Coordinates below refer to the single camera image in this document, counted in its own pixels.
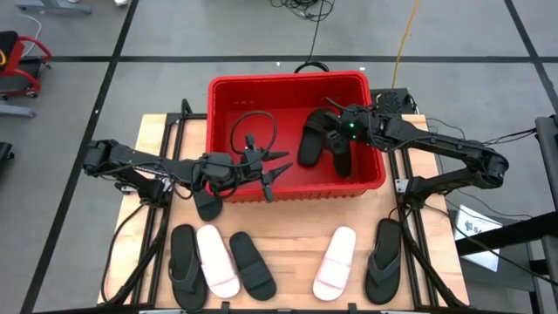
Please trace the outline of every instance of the red chair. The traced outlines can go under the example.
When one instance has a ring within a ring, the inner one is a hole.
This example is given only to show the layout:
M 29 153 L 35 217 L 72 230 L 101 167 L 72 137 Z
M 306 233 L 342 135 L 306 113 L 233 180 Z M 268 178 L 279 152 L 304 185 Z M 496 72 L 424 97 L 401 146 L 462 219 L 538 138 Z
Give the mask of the red chair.
M 25 41 L 35 43 L 44 56 L 22 59 Z M 17 95 L 36 98 L 41 90 L 38 70 L 41 65 L 50 69 L 51 57 L 51 52 L 35 38 L 19 37 L 14 31 L 0 31 L 0 99 Z

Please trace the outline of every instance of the red plastic bin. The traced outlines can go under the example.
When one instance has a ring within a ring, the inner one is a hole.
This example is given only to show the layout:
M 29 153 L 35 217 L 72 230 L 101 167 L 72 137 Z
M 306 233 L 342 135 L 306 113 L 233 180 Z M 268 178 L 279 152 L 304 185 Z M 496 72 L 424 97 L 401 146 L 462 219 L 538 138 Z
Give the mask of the red plastic bin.
M 215 78 L 209 85 L 207 152 L 224 152 L 240 156 L 229 145 L 233 124 L 254 110 L 271 113 L 277 122 L 276 142 L 272 151 L 287 151 L 289 156 L 264 163 L 264 170 L 292 162 L 293 166 L 274 183 L 276 200 L 302 200 L 329 197 L 358 196 L 367 189 L 379 188 L 385 180 L 381 153 L 361 143 L 351 143 L 352 171 L 348 178 L 339 177 L 333 167 L 333 157 L 323 150 L 315 167 L 303 167 L 296 154 L 308 115 L 320 106 L 329 105 L 325 97 L 341 106 L 369 105 L 371 96 L 368 80 L 361 72 L 320 72 L 265 76 L 236 76 Z M 236 128 L 235 147 L 244 147 L 244 136 L 252 133 L 256 145 L 266 147 L 273 127 L 268 117 L 246 118 Z M 243 185 L 227 201 L 264 201 L 259 181 Z

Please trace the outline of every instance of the black cable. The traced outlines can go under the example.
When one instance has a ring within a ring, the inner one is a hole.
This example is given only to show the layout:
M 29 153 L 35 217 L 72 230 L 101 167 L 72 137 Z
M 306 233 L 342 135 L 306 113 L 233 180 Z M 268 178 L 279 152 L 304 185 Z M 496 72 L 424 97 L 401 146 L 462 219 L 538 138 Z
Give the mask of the black cable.
M 116 179 L 107 178 L 104 175 L 100 175 L 99 177 L 105 181 L 117 181 Z
M 491 146 L 491 145 L 509 143 L 509 142 L 513 142 L 513 141 L 516 141 L 516 140 L 525 139 L 526 137 L 528 137 L 528 136 L 530 136 L 530 135 L 533 135 L 534 133 L 535 133 L 535 131 L 533 131 L 533 132 L 531 132 L 531 133 L 527 133 L 527 134 L 525 134 L 525 135 L 523 135 L 523 136 L 520 136 L 520 137 L 517 137 L 517 138 L 515 138 L 515 139 L 503 140 L 503 141 L 497 140 L 497 141 L 494 142 L 494 143 L 487 143 L 486 145 L 487 145 L 487 146 Z
M 160 250 L 160 246 L 163 244 L 163 240 L 166 237 L 166 230 L 168 226 L 168 219 L 163 216 L 160 220 L 159 230 L 157 231 L 157 235 L 153 239 L 151 246 L 147 249 L 145 255 L 138 261 L 136 267 L 132 270 L 132 273 L 126 279 L 126 282 L 120 287 L 118 292 L 114 297 L 112 297 L 107 304 L 123 304 L 130 293 L 133 290 L 133 287 L 136 285 L 138 280 L 144 275 L 147 266 L 151 262 L 151 259 L 155 256 L 157 251 Z
M 264 115 L 264 116 L 269 117 L 269 118 L 271 119 L 271 123 L 272 123 L 272 125 L 273 125 L 273 133 L 271 134 L 271 140 L 269 141 L 268 146 L 262 151 L 261 155 L 260 155 L 258 158 L 256 158 L 255 160 L 252 160 L 252 161 L 250 161 L 250 162 L 240 163 L 240 164 L 238 164 L 238 165 L 225 165 L 225 164 L 221 164 L 221 163 L 218 163 L 218 162 L 211 162 L 211 161 L 206 161 L 206 160 L 199 160 L 199 161 L 196 161 L 196 162 L 193 164 L 193 166 L 192 166 L 192 178 L 194 178 L 194 168 L 195 168 L 195 165 L 197 165 L 197 164 L 228 167 L 228 168 L 233 169 L 233 171 L 235 171 L 236 169 L 239 169 L 239 168 L 242 168 L 242 167 L 250 166 L 250 165 L 252 165 L 252 164 L 254 164 L 254 163 L 256 163 L 256 162 L 262 160 L 263 156 L 265 156 L 265 155 L 267 155 L 267 154 L 269 153 L 269 150 L 270 150 L 271 147 L 275 144 L 276 138 L 277 138 L 277 121 L 276 121 L 275 117 L 274 117 L 271 113 L 266 113 L 266 112 L 264 112 L 264 111 L 253 111 L 253 112 L 249 112 L 249 113 L 244 113 L 244 114 L 235 122 L 235 124 L 233 125 L 233 128 L 231 129 L 230 136 L 229 136 L 229 139 L 228 139 L 228 140 L 229 140 L 231 149 L 232 149 L 235 153 L 237 153 L 237 154 L 242 154 L 242 152 L 238 151 L 238 150 L 235 148 L 235 145 L 233 144 L 233 138 L 234 138 L 234 135 L 235 135 L 236 127 L 237 127 L 238 125 L 240 125 L 240 123 L 241 123 L 244 119 L 246 119 L 247 117 L 252 116 L 252 115 L 258 115 L 258 114 L 259 114 L 259 115 Z M 219 195 L 219 194 L 216 194 L 215 191 L 213 191 L 213 189 L 212 189 L 212 191 L 214 192 L 214 196 L 215 196 L 215 197 L 221 198 L 221 199 L 226 199 L 226 198 L 232 196 L 232 195 L 236 192 L 237 188 L 240 186 L 240 182 L 239 182 L 240 175 L 239 175 L 238 173 L 236 173 L 236 172 L 233 172 L 233 176 L 234 176 L 235 185 L 234 185 L 233 188 L 231 189 L 230 193 L 227 194 L 227 195 Z
M 101 297 L 103 298 L 103 301 L 105 301 L 105 303 L 108 302 L 108 298 L 106 297 L 105 294 L 106 274 L 108 273 L 108 269 L 111 266 L 112 249 L 114 247 L 114 243 L 116 242 L 116 239 L 119 236 L 122 227 L 124 227 L 124 225 L 126 225 L 127 222 L 129 222 L 134 216 L 136 216 L 143 207 L 144 205 L 139 205 L 139 207 L 137 207 L 124 221 L 122 221 L 122 223 L 119 225 L 118 228 L 116 228 L 116 231 L 112 236 L 111 245 L 108 247 L 108 256 L 106 257 L 105 270 L 103 270 L 103 279 L 102 279 L 103 281 L 101 283 Z
M 291 11 L 293 9 L 299 9 L 301 6 L 303 6 L 305 9 L 301 11 L 299 14 L 302 14 L 305 18 L 308 18 L 310 21 L 316 22 L 316 29 L 314 30 L 314 37 L 312 38 L 312 46 L 310 48 L 310 54 L 306 58 L 306 61 L 304 61 L 303 64 L 301 64 L 295 69 L 295 73 L 299 73 L 303 68 L 307 66 L 315 66 L 323 70 L 324 72 L 330 71 L 330 68 L 322 62 L 318 62 L 318 61 L 310 62 L 310 60 L 312 59 L 312 55 L 314 54 L 314 47 L 316 46 L 317 31 L 320 28 L 320 22 L 322 22 L 333 11 L 333 5 L 335 4 L 335 0 L 333 0 L 333 2 L 330 2 L 328 0 L 321 0 L 322 2 L 320 3 L 320 11 L 317 14 L 317 16 L 312 13 L 308 13 L 307 10 L 312 5 L 316 4 L 317 1 L 318 0 L 282 0 L 282 5 L 287 6 Z M 323 13 L 324 3 L 328 3 L 330 5 L 330 10 L 327 11 L 326 13 Z
M 481 203 L 482 205 L 484 205 L 488 210 L 490 210 L 491 212 L 493 212 L 493 213 L 495 213 L 495 214 L 502 215 L 502 216 L 505 216 L 505 217 L 527 217 L 528 219 L 533 218 L 531 215 L 527 215 L 527 214 L 503 214 L 503 213 L 501 213 L 501 212 L 499 212 L 499 211 L 497 211 L 497 210 L 495 210 L 495 209 L 490 208 L 490 206 L 488 206 L 488 205 L 487 205 L 485 202 L 483 202 L 480 198 L 478 198 L 478 197 L 476 197 L 476 196 L 474 196 L 474 195 L 470 195 L 470 194 L 468 194 L 468 193 L 465 193 L 465 192 L 461 191 L 461 190 L 458 189 L 458 188 L 456 188 L 456 190 L 457 190 L 458 192 L 460 192 L 461 194 L 463 194 L 463 195 L 469 196 L 469 197 L 473 198 L 474 200 L 477 200 L 479 203 Z
M 447 200 L 447 199 L 446 199 L 446 202 L 450 203 L 450 204 L 451 204 L 452 206 L 454 206 L 455 208 L 459 208 L 459 210 L 461 210 L 459 206 L 455 205 L 455 203 L 451 202 L 450 200 Z M 483 221 L 483 222 L 494 223 L 493 221 L 491 221 L 491 220 L 489 220 L 489 219 L 486 219 L 486 218 L 483 218 L 483 217 L 479 217 L 479 216 L 473 215 L 473 214 L 471 214 L 471 213 L 467 213 L 467 214 L 470 215 L 472 218 L 481 220 L 481 221 Z
M 324 0 L 322 0 L 322 4 L 320 5 L 320 13 L 318 14 L 318 16 L 322 16 L 322 9 L 323 9 L 323 2 Z M 312 39 L 312 48 L 310 48 L 310 55 L 308 55 L 308 58 L 306 59 L 306 62 L 304 63 L 309 63 L 310 60 L 312 59 L 312 54 L 314 53 L 314 46 L 316 45 L 316 38 L 317 38 L 317 30 L 320 28 L 320 22 L 322 20 L 318 19 L 317 23 L 316 23 L 316 30 L 314 31 L 314 38 Z
M 432 207 L 432 206 L 430 206 L 430 205 L 427 205 L 427 204 L 425 204 L 425 205 L 426 205 L 428 208 L 430 208 L 430 209 L 432 209 L 432 210 L 435 210 L 435 211 L 437 211 L 437 212 L 439 212 L 439 213 L 445 215 L 445 216 L 449 219 L 449 222 L 450 222 L 450 224 L 452 225 L 452 227 L 453 227 L 454 229 L 456 229 L 459 233 L 461 233 L 468 241 L 477 244 L 478 246 L 480 246 L 481 248 L 483 248 L 485 251 L 492 253 L 493 255 L 497 256 L 498 258 L 500 258 L 500 259 L 502 259 L 502 260 L 504 260 L 504 261 L 506 261 L 506 262 L 508 262 L 508 263 L 511 263 L 513 266 L 517 267 L 517 268 L 520 269 L 520 270 L 523 270 L 523 271 L 527 272 L 529 275 L 535 276 L 535 277 L 537 277 L 537 278 L 539 278 L 539 279 L 541 279 L 541 280 L 543 280 L 543 281 L 546 281 L 547 283 L 550 283 L 550 284 L 552 284 L 552 285 L 554 285 L 554 286 L 558 286 L 558 283 L 557 283 L 556 281 L 554 281 L 554 280 L 552 280 L 552 279 L 548 279 L 548 278 L 546 278 L 546 277 L 544 277 L 544 276 L 541 276 L 541 275 L 535 273 L 535 272 L 532 271 L 532 270 L 526 269 L 525 267 L 523 267 L 523 266 L 519 265 L 518 263 L 516 263 L 516 262 L 510 260 L 509 258 L 504 257 L 504 256 L 502 256 L 502 255 L 500 255 L 500 254 L 494 252 L 493 250 L 491 250 L 490 248 L 488 248 L 488 247 L 487 247 L 486 245 L 484 245 L 483 243 L 481 243 L 481 242 L 479 242 L 479 241 L 473 239 L 471 236 L 467 235 L 465 232 L 463 232 L 463 231 L 461 231 L 459 228 L 457 228 L 457 226 L 455 225 L 455 223 L 453 223 L 453 221 L 452 221 L 452 217 L 451 217 L 449 214 L 447 214 L 447 212 L 445 212 L 445 211 L 443 211 L 443 210 L 441 210 L 441 209 L 438 209 L 438 208 L 434 208 L 434 207 Z
M 327 3 L 330 7 L 324 13 L 320 11 L 320 13 L 316 15 L 311 13 L 310 9 L 316 5 L 318 1 L 321 1 L 322 4 Z M 333 11 L 335 0 L 280 0 L 278 2 L 269 0 L 269 3 L 274 8 L 286 7 L 297 17 L 317 23 L 323 21 Z
M 484 142 L 482 142 L 482 144 L 489 146 L 489 145 L 494 145 L 494 144 L 508 143 L 510 141 L 523 139 L 523 138 L 525 138 L 525 137 L 527 137 L 527 136 L 529 136 L 529 135 L 531 135 L 535 132 L 536 132 L 536 129 L 532 128 L 532 129 L 528 129 L 528 130 L 525 130 L 525 131 L 510 133 L 508 135 L 500 136 L 500 137 L 495 138 L 495 139 L 485 140 Z M 522 134 L 525 134 L 525 135 L 523 135 L 519 138 L 512 139 L 512 140 L 505 140 L 505 141 L 500 142 L 500 140 L 503 140 L 503 139 L 506 139 L 506 138 L 509 138 L 509 137 L 514 137 L 514 136 L 517 136 L 517 135 L 522 135 Z
M 436 270 L 433 268 L 433 266 L 430 264 L 430 262 L 426 259 L 426 257 L 421 252 L 419 245 L 413 239 L 409 228 L 406 228 L 404 226 L 403 222 L 406 221 L 409 214 L 413 211 L 412 208 L 409 209 L 410 209 L 409 213 L 405 216 L 404 220 L 399 223 L 402 231 L 403 241 L 407 245 L 406 248 L 408 248 L 411 251 L 412 255 L 416 258 L 420 266 L 423 268 L 425 275 L 429 277 L 434 288 L 438 290 L 439 294 L 442 296 L 444 301 L 446 301 L 446 304 L 449 307 L 468 307 L 466 304 L 461 302 L 453 294 L 453 292 L 446 286 L 442 278 L 439 276 L 439 274 L 436 272 Z
M 397 210 L 397 206 L 394 209 L 390 210 L 390 214 L 387 215 L 389 219 L 391 219 L 391 214 L 393 214 L 395 210 Z
M 463 130 L 462 130 L 461 128 L 456 127 L 456 126 L 449 125 L 449 124 L 445 123 L 444 121 L 442 121 L 442 120 L 440 120 L 440 119 L 426 118 L 426 121 L 428 121 L 428 120 L 432 120 L 432 121 L 439 122 L 439 123 L 443 124 L 444 126 L 447 126 L 447 127 L 452 128 L 452 129 L 454 129 L 454 130 L 460 131 L 460 132 L 461 132 L 461 135 L 463 136 L 463 140 L 466 140 L 465 132 L 463 132 Z
M 96 175 L 96 176 L 99 176 L 99 177 L 101 177 L 101 178 L 104 178 L 104 177 L 103 177 L 104 175 L 108 175 L 108 174 L 117 174 L 118 172 L 120 172 L 120 171 L 122 171 L 122 170 L 129 169 L 129 168 L 142 167 L 142 166 L 153 166 L 153 165 L 155 165 L 156 167 L 161 167 L 161 168 L 164 170 L 165 174 L 167 175 L 167 177 L 168 177 L 168 179 L 169 179 L 169 181 L 170 181 L 170 184 L 171 184 L 171 186 L 172 186 L 173 193 L 174 193 L 175 195 L 177 195 L 177 196 L 178 196 L 179 198 L 181 198 L 182 200 L 189 200 L 190 198 L 192 198 L 192 196 L 193 196 L 192 191 L 190 191 L 190 195 L 188 195 L 188 196 L 184 196 L 184 195 L 182 195 L 182 194 L 178 191 L 178 189 L 174 186 L 174 185 L 176 184 L 176 182 L 175 182 L 176 179 L 171 175 L 171 173 L 170 173 L 170 171 L 168 171 L 167 167 L 165 167 L 165 166 L 164 166 L 163 164 L 161 164 L 160 162 L 153 162 L 153 161 L 151 161 L 151 162 L 135 163 L 135 164 L 125 165 L 125 166 L 123 166 L 123 167 L 118 167 L 118 168 L 114 168 L 114 169 L 111 169 L 111 170 L 99 172 L 99 173 L 96 173 L 95 175 Z
M 430 136 L 423 136 L 423 137 L 418 137 L 416 139 L 405 140 L 405 141 L 402 141 L 400 144 L 396 145 L 395 147 L 392 147 L 392 148 L 388 149 L 387 151 L 388 152 L 393 152 L 393 151 L 396 151 L 400 148 L 406 147 L 407 145 L 409 145 L 409 144 L 411 144 L 411 143 L 413 143 L 417 140 L 429 140 L 430 138 L 431 138 Z
M 233 125 L 233 128 L 230 131 L 230 136 L 228 137 L 228 142 L 230 143 L 230 147 L 233 150 L 233 152 L 237 153 L 237 154 L 242 154 L 242 151 L 239 151 L 235 148 L 235 143 L 233 143 L 233 139 L 235 138 L 235 131 L 236 131 L 236 127 L 238 125 L 241 124 L 241 122 L 246 119 L 247 117 L 253 116 L 253 115 L 264 115 L 266 117 L 269 117 L 271 119 L 271 122 L 273 123 L 273 134 L 271 135 L 271 140 L 269 141 L 268 147 L 265 149 L 265 151 L 269 151 L 269 149 L 271 149 L 271 147 L 273 146 L 273 144 L 276 142 L 276 137 L 277 137 L 277 121 L 276 119 L 273 117 L 273 115 L 271 115 L 271 113 L 266 113 L 264 111 L 253 111 L 253 112 L 249 112 L 249 113 L 244 113 Z

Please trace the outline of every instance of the wooden table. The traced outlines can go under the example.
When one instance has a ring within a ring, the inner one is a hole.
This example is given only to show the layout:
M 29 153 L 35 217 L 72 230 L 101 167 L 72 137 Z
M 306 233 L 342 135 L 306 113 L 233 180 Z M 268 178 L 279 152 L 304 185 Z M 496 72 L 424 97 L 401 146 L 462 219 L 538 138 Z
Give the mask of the wooden table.
M 166 115 L 148 114 L 143 117 L 136 149 L 150 154 L 158 154 Z M 406 116 L 415 126 L 426 129 L 425 117 Z M 170 143 L 174 143 L 176 127 L 171 133 Z M 197 159 L 205 151 L 206 121 L 189 120 L 183 137 L 181 159 Z M 415 175 L 431 177 L 438 174 L 434 155 L 419 150 L 410 150 L 412 171 Z M 375 305 L 364 294 L 364 274 L 366 261 L 374 247 L 378 221 L 387 217 L 395 208 L 395 197 L 389 171 L 389 161 L 384 154 L 387 177 L 384 185 L 376 190 L 351 199 L 329 199 L 312 201 L 278 201 L 275 203 L 225 203 L 219 217 L 210 223 L 215 225 L 228 246 L 229 237 L 237 231 L 246 231 L 260 250 L 277 284 L 277 294 L 266 302 L 250 297 L 244 289 L 227 301 L 232 309 L 347 309 L 348 303 L 356 303 L 360 310 L 412 309 L 411 289 L 405 259 L 401 258 L 401 280 L 397 295 L 385 305 Z M 444 197 L 431 196 L 427 202 L 435 208 L 446 210 Z M 136 195 L 124 196 L 119 213 L 120 224 L 138 207 Z M 105 283 L 107 296 L 112 296 L 128 278 L 138 262 L 142 236 L 146 224 L 146 213 L 139 213 L 121 230 L 114 245 L 111 268 Z M 431 210 L 423 210 L 425 235 L 430 250 L 432 266 L 453 293 L 468 304 L 466 287 L 459 266 L 459 257 L 453 241 L 453 233 L 447 218 Z M 195 229 L 205 225 L 195 209 L 194 201 L 183 201 L 174 197 L 168 226 L 163 267 L 156 306 L 177 308 L 171 282 L 167 275 L 170 256 L 170 234 L 178 225 L 191 224 Z M 335 301 L 324 302 L 312 293 L 312 283 L 330 238 L 339 226 L 348 226 L 357 232 L 357 247 L 349 282 L 343 295 Z M 416 263 L 418 282 L 423 304 L 428 304 L 424 273 Z M 153 272 L 146 271 L 140 301 L 147 300 L 148 285 Z M 208 293 L 206 308 L 216 309 L 224 301 Z

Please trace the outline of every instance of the white slipper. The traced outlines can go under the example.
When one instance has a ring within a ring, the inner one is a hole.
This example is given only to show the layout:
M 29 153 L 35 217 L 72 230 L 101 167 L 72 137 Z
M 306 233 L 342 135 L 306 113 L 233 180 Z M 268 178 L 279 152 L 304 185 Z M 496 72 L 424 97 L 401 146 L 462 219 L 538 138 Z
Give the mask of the white slipper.
M 314 295 L 320 300 L 335 300 L 345 290 L 356 242 L 357 234 L 353 229 L 339 227 L 335 230 L 314 279 Z
M 198 230 L 196 238 L 201 269 L 209 289 L 217 297 L 233 297 L 240 291 L 241 282 L 219 231 L 212 225 L 206 225 Z

